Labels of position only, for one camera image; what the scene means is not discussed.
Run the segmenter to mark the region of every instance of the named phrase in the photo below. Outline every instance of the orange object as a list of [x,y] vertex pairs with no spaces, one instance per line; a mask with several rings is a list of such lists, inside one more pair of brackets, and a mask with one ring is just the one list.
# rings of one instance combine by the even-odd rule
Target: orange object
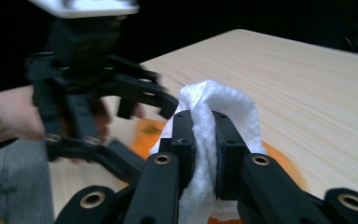
[[[146,160],[149,156],[149,149],[157,143],[165,124],[166,121],[140,119],[136,127],[135,139],[130,148]],[[300,172],[286,156],[266,142],[263,142],[263,147],[267,150],[268,155],[275,159],[300,187],[303,186],[304,182]],[[219,221],[216,218],[210,217],[208,224],[241,224],[241,221]]]

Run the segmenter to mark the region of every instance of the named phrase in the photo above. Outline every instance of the table surface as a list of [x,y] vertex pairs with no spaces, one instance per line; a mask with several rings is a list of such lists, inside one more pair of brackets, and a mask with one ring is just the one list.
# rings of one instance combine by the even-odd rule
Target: table surface
[[[242,91],[255,100],[262,140],[294,163],[303,190],[319,198],[331,188],[358,191],[358,54],[234,30],[143,66],[174,96],[206,79]],[[116,111],[115,97],[104,100]],[[111,134],[128,144],[136,121],[115,118]],[[89,185],[122,186],[98,164],[62,161],[50,171],[56,213]]]

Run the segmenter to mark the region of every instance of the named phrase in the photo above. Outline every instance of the white cloth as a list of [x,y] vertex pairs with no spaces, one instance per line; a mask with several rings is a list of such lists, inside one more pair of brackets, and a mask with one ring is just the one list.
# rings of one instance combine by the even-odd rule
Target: white cloth
[[[266,154],[262,147],[255,102],[214,80],[184,86],[178,97],[175,113],[191,111],[196,139],[196,168],[179,200],[179,224],[207,223],[209,217],[220,221],[239,219],[237,202],[216,200],[216,139],[212,111],[227,115],[252,152]],[[172,119],[169,119],[160,138],[172,137]],[[158,152],[159,141],[150,149]]]

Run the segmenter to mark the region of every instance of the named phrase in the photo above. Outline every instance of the white towel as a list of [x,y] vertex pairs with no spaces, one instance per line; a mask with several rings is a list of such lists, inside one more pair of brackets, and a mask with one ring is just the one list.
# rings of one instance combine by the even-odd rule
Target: white towel
[[[251,152],[266,154],[262,147],[255,102],[240,91],[214,80],[184,86],[175,113],[191,111],[196,139],[196,168],[179,200],[179,224],[203,224],[209,217],[220,221],[239,219],[237,202],[216,200],[216,139],[212,111],[227,115]],[[169,119],[160,138],[172,137]],[[159,141],[150,149],[158,152]]]

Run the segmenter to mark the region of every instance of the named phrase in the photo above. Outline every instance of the person's arm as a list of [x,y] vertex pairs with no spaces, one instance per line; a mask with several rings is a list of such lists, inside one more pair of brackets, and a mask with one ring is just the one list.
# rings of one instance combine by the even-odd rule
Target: person's arm
[[0,142],[12,138],[41,140],[44,127],[32,104],[33,88],[0,91]]

